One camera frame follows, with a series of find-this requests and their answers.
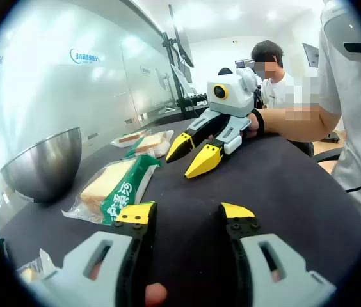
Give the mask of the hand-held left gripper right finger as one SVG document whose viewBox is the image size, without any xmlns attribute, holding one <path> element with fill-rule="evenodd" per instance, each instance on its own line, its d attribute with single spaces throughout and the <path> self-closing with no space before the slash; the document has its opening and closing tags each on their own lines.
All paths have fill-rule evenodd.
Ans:
<svg viewBox="0 0 361 307">
<path fill-rule="evenodd" d="M 261 234 L 255 214 L 223 202 L 221 220 L 234 259 L 235 306 L 324 306 L 336 287 L 275 234 Z"/>
</svg>

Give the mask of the person's left hand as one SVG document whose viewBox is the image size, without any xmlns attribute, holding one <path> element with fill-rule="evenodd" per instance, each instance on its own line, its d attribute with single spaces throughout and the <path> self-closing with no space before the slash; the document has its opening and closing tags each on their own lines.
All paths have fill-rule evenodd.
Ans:
<svg viewBox="0 0 361 307">
<path fill-rule="evenodd" d="M 160 306 L 167 298 L 167 289 L 160 283 L 147 285 L 145 288 L 145 306 Z"/>
</svg>

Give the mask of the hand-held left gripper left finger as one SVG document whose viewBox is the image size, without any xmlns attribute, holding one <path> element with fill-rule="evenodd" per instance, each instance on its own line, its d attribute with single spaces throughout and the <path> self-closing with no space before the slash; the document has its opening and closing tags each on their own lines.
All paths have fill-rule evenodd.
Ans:
<svg viewBox="0 0 361 307">
<path fill-rule="evenodd" d="M 32 282 L 43 306 L 143 306 L 157 203 L 128 205 L 106 232 L 97 231 Z"/>
</svg>

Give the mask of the person's right hand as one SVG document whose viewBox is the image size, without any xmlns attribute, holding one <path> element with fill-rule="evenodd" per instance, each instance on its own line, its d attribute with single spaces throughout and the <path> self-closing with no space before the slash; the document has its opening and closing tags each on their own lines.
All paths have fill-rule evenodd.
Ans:
<svg viewBox="0 0 361 307">
<path fill-rule="evenodd" d="M 247 115 L 247 119 L 250 123 L 249 126 L 242 131 L 242 138 L 248 139 L 262 136 L 264 134 L 264 119 L 261 112 L 258 109 L 253 109 L 252 112 Z"/>
</svg>

